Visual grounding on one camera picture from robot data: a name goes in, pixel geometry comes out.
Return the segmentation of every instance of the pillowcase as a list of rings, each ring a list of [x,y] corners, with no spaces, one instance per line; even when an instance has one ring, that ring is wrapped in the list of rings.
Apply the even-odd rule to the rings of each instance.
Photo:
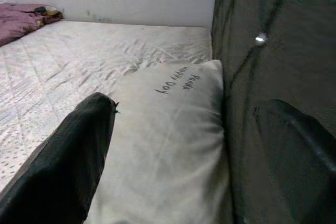
[[[100,93],[77,105],[1,192],[1,224],[83,223],[104,168],[115,107]]]
[[[113,144],[86,223],[232,223],[222,72],[218,60],[176,61],[119,82]]]

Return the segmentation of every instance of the white mattress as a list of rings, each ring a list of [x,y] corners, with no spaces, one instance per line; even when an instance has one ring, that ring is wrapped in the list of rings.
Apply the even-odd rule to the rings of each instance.
[[[0,47],[0,190],[86,96],[182,58],[211,58],[208,29],[61,21]]]

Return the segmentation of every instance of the bed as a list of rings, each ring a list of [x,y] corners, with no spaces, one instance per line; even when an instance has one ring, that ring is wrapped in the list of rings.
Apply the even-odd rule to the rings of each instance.
[[[60,21],[0,47],[0,190],[83,98],[161,62],[212,57],[206,28]]]

